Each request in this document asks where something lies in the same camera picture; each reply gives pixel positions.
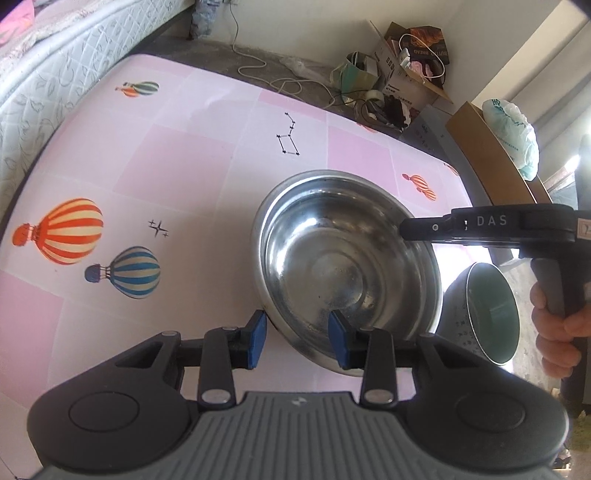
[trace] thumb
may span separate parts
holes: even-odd
[[[591,304],[568,317],[564,330],[573,337],[591,337]]]

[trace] pink tablecloth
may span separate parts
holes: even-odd
[[[0,247],[0,455],[17,475],[36,465],[24,418],[43,391],[162,330],[196,338],[249,319],[259,307],[254,214],[277,183],[317,168],[363,176],[416,216],[470,205],[446,163],[228,77],[134,56],[92,89],[43,152]],[[79,198],[87,200],[71,202]],[[21,224],[44,218],[51,239],[14,245]],[[21,228],[15,242],[37,231]],[[71,236],[83,234],[73,245]],[[90,265],[129,264],[120,254],[134,246],[159,265],[143,290],[85,279]],[[490,260],[480,248],[436,253],[445,287],[475,260]],[[189,369],[186,396],[195,396],[196,379]],[[235,381],[239,394],[360,385],[311,363],[273,328],[259,367],[236,371]]]

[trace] white curtain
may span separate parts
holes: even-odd
[[[587,22],[512,102],[535,128],[542,181],[576,155],[591,132],[591,23]]]

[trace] blue striped hot air balloon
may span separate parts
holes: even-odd
[[[107,267],[91,265],[85,270],[84,277],[92,283],[106,278],[122,294],[132,299],[143,299],[158,286],[160,265],[146,247],[130,247],[117,255]]]

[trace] finger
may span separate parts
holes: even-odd
[[[538,333],[547,340],[559,342],[572,342],[573,336],[564,329],[564,320],[552,315],[546,309],[534,309],[531,312],[531,320],[534,322]]]
[[[530,290],[530,302],[534,305],[537,309],[545,309],[546,308],[546,295],[540,287],[539,283],[534,283],[534,286],[531,287]]]
[[[585,305],[564,321],[564,330],[575,337],[591,336],[591,305]]]
[[[535,345],[546,360],[560,367],[574,367],[581,361],[581,352],[570,343],[552,342],[538,335]]]
[[[566,378],[573,374],[572,368],[565,368],[549,362],[545,358],[542,359],[542,368],[544,373],[552,378]]]

